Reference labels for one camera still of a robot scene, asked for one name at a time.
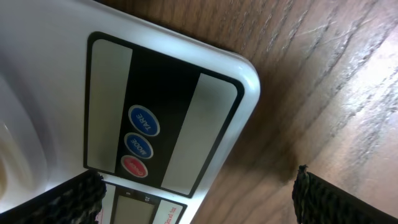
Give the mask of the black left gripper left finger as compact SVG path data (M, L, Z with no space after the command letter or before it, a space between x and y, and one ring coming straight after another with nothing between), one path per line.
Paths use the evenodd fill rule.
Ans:
M95 224L106 195L103 176L88 170L1 214L1 224Z

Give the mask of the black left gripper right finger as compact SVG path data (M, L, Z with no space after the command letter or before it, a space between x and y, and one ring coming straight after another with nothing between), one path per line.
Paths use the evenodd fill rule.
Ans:
M292 200L297 223L397 224L397 218L298 167Z

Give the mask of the yellow plastic bowl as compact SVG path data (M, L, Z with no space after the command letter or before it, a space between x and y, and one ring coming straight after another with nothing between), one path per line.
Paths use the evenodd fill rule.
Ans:
M10 162L12 166L15 166L15 150L17 144L9 132L6 124L1 121L1 198L4 197L7 191L8 177L7 177L7 165Z

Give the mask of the white digital kitchen scale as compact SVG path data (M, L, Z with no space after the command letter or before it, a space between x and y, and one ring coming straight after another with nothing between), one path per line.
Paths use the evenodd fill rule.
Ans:
M2 1L1 213L93 170L98 223L190 223L260 92L244 57L96 1Z

